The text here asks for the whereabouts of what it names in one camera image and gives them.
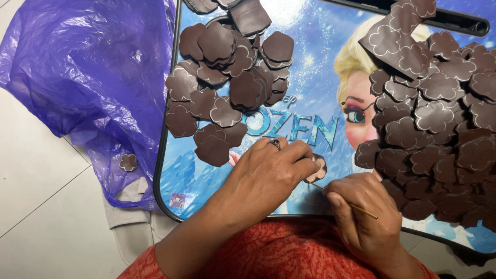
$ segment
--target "thin stick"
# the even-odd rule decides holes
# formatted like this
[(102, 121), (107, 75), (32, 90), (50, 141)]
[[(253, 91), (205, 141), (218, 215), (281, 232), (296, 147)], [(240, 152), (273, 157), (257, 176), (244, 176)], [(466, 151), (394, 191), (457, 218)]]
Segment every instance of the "thin stick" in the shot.
[[(310, 184), (312, 184), (312, 185), (314, 185), (314, 186), (316, 186), (317, 188), (320, 188), (321, 190), (324, 190), (324, 188), (322, 188), (321, 186), (319, 186), (319, 185), (317, 185), (317, 184), (315, 184), (315, 183), (312, 183), (312, 182), (309, 182), (309, 183), (310, 183)], [(359, 211), (361, 211), (361, 212), (363, 212), (363, 213), (367, 214), (368, 216), (370, 216), (370, 217), (372, 217), (372, 218), (374, 218), (374, 219), (376, 219), (376, 220), (377, 220), (377, 219), (379, 219), (379, 217), (375, 216), (374, 214), (372, 214), (372, 213), (368, 212), (367, 210), (365, 210), (365, 209), (363, 209), (363, 208), (360, 208), (360, 207), (358, 207), (358, 206), (356, 206), (356, 205), (352, 205), (352, 204), (350, 204), (350, 203), (348, 203), (348, 204), (349, 204), (351, 207), (353, 207), (354, 209), (359, 210)]]
[(375, 216), (374, 214), (372, 214), (372, 213), (368, 212), (368, 211), (367, 211), (367, 210), (365, 210), (365, 209), (362, 209), (362, 208), (360, 208), (360, 207), (358, 207), (358, 206), (355, 206), (355, 205), (352, 205), (352, 204), (350, 204), (350, 203), (348, 203), (348, 204), (349, 204), (351, 207), (353, 207), (354, 209), (356, 209), (356, 210), (360, 210), (361, 212), (363, 212), (363, 213), (367, 214), (368, 216), (370, 216), (370, 217), (372, 217), (372, 218), (374, 218), (374, 219), (376, 219), (376, 220), (377, 220), (377, 219), (379, 219), (379, 217)]

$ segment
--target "blue eye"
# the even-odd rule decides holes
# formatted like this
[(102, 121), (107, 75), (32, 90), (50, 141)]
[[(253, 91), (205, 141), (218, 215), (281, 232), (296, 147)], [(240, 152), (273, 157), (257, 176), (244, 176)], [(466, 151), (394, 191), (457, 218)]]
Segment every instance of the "blue eye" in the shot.
[(365, 114), (362, 111), (352, 110), (348, 112), (348, 121), (353, 123), (365, 122)]

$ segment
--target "small cartoon sticker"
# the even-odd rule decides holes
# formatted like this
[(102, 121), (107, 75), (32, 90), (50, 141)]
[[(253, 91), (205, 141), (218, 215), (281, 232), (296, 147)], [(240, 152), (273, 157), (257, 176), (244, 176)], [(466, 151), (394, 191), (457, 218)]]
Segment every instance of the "small cartoon sticker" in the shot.
[(172, 193), (171, 199), (169, 201), (169, 206), (182, 209), (185, 207), (185, 200), (186, 200), (186, 195)]

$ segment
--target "blonde hair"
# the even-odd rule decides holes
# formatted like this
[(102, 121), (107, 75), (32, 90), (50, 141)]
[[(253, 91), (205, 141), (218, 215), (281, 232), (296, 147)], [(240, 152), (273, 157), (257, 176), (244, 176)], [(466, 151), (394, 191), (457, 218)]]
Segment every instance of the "blonde hair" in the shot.
[[(339, 75), (338, 102), (341, 111), (344, 109), (342, 103), (346, 101), (348, 79), (351, 74), (358, 70), (371, 74), (378, 69), (377, 65), (358, 43), (358, 40), (365, 37), (370, 28), (383, 18), (384, 16), (382, 15), (376, 15), (362, 22), (336, 56), (334, 71)], [(416, 42), (425, 41), (430, 35), (431, 32), (425, 25), (417, 26), (412, 33), (412, 37)]]

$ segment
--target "frozen logo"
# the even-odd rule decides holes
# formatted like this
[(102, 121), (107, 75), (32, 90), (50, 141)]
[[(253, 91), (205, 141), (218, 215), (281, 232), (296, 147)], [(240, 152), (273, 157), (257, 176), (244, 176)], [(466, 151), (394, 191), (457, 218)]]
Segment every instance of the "frozen logo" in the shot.
[[(289, 107), (291, 104), (296, 102), (296, 97), (291, 96), (288, 97), (287, 100), (284, 100), (285, 103), (287, 103), (287, 107)], [(271, 127), (271, 121), (270, 121), (270, 116), (269, 116), (269, 111), (273, 116), (280, 115), (281, 117), (279, 120), (272, 126), (272, 129), (269, 130)], [(288, 140), (295, 141), (295, 140), (302, 140), (305, 143), (308, 143), (310, 145), (315, 146), (315, 141), (317, 139), (317, 132), (320, 130), (322, 134), (324, 135), (325, 139), (329, 143), (329, 147), (332, 149), (332, 145), (334, 142), (334, 136), (336, 134), (336, 126), (337, 122), (339, 120), (339, 117), (333, 116), (332, 117), (332, 122), (330, 126), (326, 126), (322, 118), (320, 118), (319, 115), (315, 114), (314, 116), (311, 115), (303, 115), (303, 114), (298, 114), (298, 113), (291, 113), (291, 112), (283, 112), (283, 111), (278, 111), (274, 109), (267, 109), (265, 107), (259, 107), (257, 110), (252, 111), (251, 113), (245, 113), (243, 115), (243, 119), (241, 120), (242, 123), (247, 124), (247, 116), (255, 116), (255, 114), (262, 114), (263, 120), (261, 127), (257, 129), (253, 129), (253, 127), (250, 127), (250, 125), (247, 125), (248, 127), (248, 134), (251, 136), (260, 136), (267, 132), (264, 137), (268, 138), (276, 138), (276, 137), (283, 137), (286, 138), (288, 135), (279, 135), (277, 134), (279, 129), (292, 117), (293, 119), (293, 125), (291, 127), (291, 134), (288, 138)], [(301, 120), (313, 120), (313, 125), (311, 128), (311, 137), (310, 139), (300, 139), (297, 137), (297, 134), (299, 131), (301, 132), (307, 132), (309, 130), (309, 127), (301, 125), (300, 121)]]

